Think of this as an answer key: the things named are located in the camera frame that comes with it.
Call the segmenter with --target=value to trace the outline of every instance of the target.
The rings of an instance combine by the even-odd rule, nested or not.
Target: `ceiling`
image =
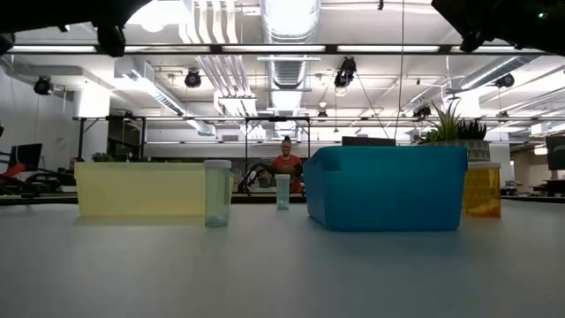
[[[367,43],[367,44],[457,44],[458,33],[443,17],[436,13],[430,0],[385,1],[383,11],[376,10],[377,1],[322,0],[320,22],[317,28],[318,43]],[[236,1],[237,32],[243,43],[263,42],[260,16],[245,12],[258,8],[258,0]],[[179,44],[176,16],[160,32],[150,33],[140,24],[128,24],[124,30],[128,44]],[[56,28],[35,30],[17,34],[17,43],[33,44],[93,44],[95,30],[89,25],[71,26],[68,33]],[[358,78],[348,88],[348,94],[336,97],[333,75],[343,56],[321,56],[320,61],[311,62],[306,88],[300,108],[301,113],[315,116],[319,102],[326,102],[329,116],[371,116],[372,106],[381,116],[394,116],[404,106],[439,80],[462,78],[494,61],[495,56],[355,56]],[[108,82],[114,79],[115,60],[105,56],[14,56],[16,63],[33,65],[74,65],[84,68]],[[155,81],[180,102],[191,107],[198,115],[216,116],[212,105],[214,88],[203,75],[199,88],[187,88],[185,75],[191,67],[197,67],[195,56],[137,56],[136,64],[148,63],[155,69]],[[243,56],[245,71],[252,91],[257,96],[257,109],[265,110],[270,105],[269,81],[266,66],[257,61],[257,56]],[[552,76],[521,86],[547,72],[562,67],[563,57],[539,57],[530,64],[512,72],[516,84],[511,89],[503,88],[501,98],[498,89],[482,87],[476,90],[480,96],[483,115],[493,116],[509,105],[535,100],[538,96],[565,86],[565,74],[556,72]],[[140,115],[171,116],[147,94],[124,90],[114,96],[112,107],[130,108]],[[512,114],[532,116],[541,111],[556,110],[559,114],[565,106],[565,98],[541,104]]]

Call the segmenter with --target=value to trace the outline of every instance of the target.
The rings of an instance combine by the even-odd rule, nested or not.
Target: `yellow plastic bin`
[[[77,163],[81,216],[204,216],[202,163]]]
[[[469,163],[463,195],[466,216],[501,217],[500,169],[499,163]]]

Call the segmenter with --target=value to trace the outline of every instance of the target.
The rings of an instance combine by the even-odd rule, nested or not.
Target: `computer monitor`
[[[396,140],[369,137],[342,137],[342,146],[396,146]]]
[[[546,147],[549,170],[565,170],[565,137],[547,137]]]
[[[23,163],[26,171],[35,171],[39,168],[42,144],[13,146],[10,152],[10,165]]]

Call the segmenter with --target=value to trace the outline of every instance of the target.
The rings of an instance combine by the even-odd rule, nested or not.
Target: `woman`
[[[302,161],[295,155],[292,155],[290,151],[292,150],[292,141],[290,141],[289,136],[284,137],[281,144],[282,155],[277,156],[271,163],[271,167],[276,170],[277,173],[289,174],[290,175],[290,190],[293,193],[302,192],[302,186],[300,185],[300,177],[297,174]]]

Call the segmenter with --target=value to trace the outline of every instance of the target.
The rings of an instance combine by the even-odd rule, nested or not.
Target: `small plastic cup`
[[[230,168],[227,160],[206,160],[206,226],[226,226],[230,212]]]
[[[289,209],[290,204],[290,176],[276,175],[276,209]]]

